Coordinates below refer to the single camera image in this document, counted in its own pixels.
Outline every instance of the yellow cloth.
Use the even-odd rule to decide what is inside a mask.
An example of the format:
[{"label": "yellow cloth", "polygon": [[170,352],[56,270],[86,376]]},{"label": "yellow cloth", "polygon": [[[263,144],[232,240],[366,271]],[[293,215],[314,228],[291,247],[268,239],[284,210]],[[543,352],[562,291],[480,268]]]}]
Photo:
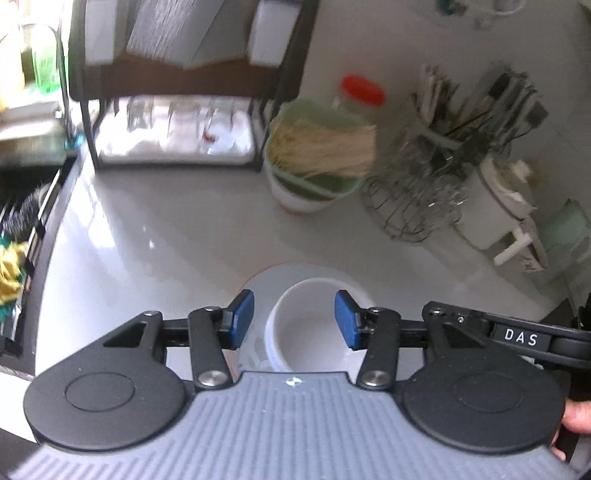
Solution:
[{"label": "yellow cloth", "polygon": [[26,247],[26,242],[10,244],[7,248],[0,245],[0,306],[18,297],[21,289],[18,281],[21,276],[20,263]]}]

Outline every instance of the black circular disc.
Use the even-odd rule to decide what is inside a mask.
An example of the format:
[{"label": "black circular disc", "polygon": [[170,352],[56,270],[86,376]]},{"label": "black circular disc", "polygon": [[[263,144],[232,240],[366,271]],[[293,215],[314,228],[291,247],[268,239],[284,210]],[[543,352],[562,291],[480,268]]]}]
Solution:
[{"label": "black circular disc", "polygon": [[39,375],[24,401],[37,439],[71,450],[117,450],[168,427],[184,407],[184,385],[134,350],[74,354]]},{"label": "black circular disc", "polygon": [[488,348],[453,350],[426,365],[407,381],[402,403],[431,437],[486,454],[548,444],[564,411],[560,389],[547,373]]},{"label": "black circular disc", "polygon": [[125,405],[134,396],[133,380],[111,372],[76,378],[66,388],[66,398],[74,407],[86,411],[109,411]]}]

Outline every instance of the plastic jar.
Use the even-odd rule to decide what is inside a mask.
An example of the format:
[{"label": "plastic jar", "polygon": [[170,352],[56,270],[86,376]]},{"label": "plastic jar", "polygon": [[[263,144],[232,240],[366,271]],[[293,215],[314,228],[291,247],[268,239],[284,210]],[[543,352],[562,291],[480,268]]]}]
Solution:
[{"label": "plastic jar", "polygon": [[347,75],[339,85],[333,107],[344,109],[374,124],[376,114],[386,101],[386,92],[377,83],[360,75]]}]

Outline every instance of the metal screw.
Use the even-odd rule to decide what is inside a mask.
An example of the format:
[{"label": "metal screw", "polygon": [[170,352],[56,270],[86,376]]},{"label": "metal screw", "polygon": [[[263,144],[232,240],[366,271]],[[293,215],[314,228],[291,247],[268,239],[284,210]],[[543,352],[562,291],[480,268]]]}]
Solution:
[{"label": "metal screw", "polygon": [[370,370],[363,374],[361,383],[368,387],[383,387],[390,383],[390,374],[382,370]]},{"label": "metal screw", "polygon": [[197,380],[206,387],[219,387],[228,381],[228,376],[219,370],[209,370],[199,375]]}]

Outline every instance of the blue finger pad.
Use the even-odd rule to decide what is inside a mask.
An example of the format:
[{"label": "blue finger pad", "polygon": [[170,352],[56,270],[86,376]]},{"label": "blue finger pad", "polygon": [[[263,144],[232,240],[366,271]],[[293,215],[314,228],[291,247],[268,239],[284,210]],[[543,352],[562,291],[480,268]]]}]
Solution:
[{"label": "blue finger pad", "polygon": [[246,336],[248,328],[251,325],[252,318],[255,314],[255,295],[250,292],[240,306],[234,312],[234,319],[232,322],[232,348],[240,348],[242,341]]},{"label": "blue finger pad", "polygon": [[356,314],[340,293],[335,296],[335,319],[345,343],[349,348],[355,349],[359,345]]}]

